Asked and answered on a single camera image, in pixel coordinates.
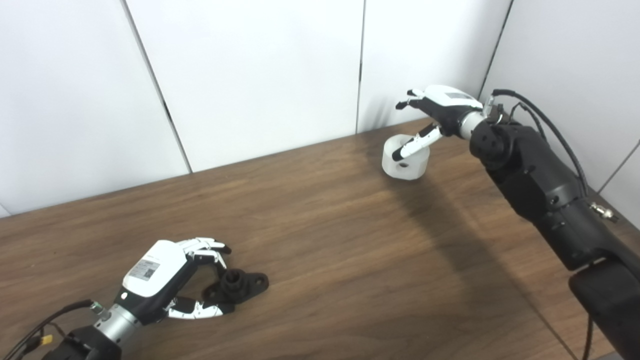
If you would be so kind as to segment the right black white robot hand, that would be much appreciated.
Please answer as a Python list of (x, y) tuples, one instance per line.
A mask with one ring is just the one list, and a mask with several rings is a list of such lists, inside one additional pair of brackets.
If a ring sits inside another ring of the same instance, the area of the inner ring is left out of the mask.
[(468, 93), (446, 85), (429, 85), (425, 89), (409, 89), (407, 100), (399, 101), (396, 110), (418, 109), (434, 120), (396, 149), (391, 158), (400, 162), (430, 147), (443, 137), (469, 140), (473, 130), (489, 116), (484, 105)]

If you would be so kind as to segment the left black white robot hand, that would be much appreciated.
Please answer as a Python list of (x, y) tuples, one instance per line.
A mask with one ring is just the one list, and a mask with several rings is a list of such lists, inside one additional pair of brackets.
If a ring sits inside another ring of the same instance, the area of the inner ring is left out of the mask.
[(197, 320), (233, 313), (233, 304), (178, 295), (200, 266), (212, 265), (219, 275), (226, 273), (222, 255), (230, 253), (226, 244), (213, 238), (158, 240), (124, 276), (115, 304), (142, 326), (165, 318)]

